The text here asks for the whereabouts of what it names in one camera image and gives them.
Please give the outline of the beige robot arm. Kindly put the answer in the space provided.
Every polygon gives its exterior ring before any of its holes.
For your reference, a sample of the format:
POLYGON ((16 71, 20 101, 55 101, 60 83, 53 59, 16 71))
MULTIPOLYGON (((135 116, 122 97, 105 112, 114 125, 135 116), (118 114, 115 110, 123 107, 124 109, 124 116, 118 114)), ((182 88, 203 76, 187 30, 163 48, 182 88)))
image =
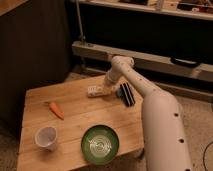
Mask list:
POLYGON ((147 171, 193 171, 180 103, 133 66, 131 57, 114 56, 105 84, 115 85, 124 77, 143 97, 141 118, 147 171))

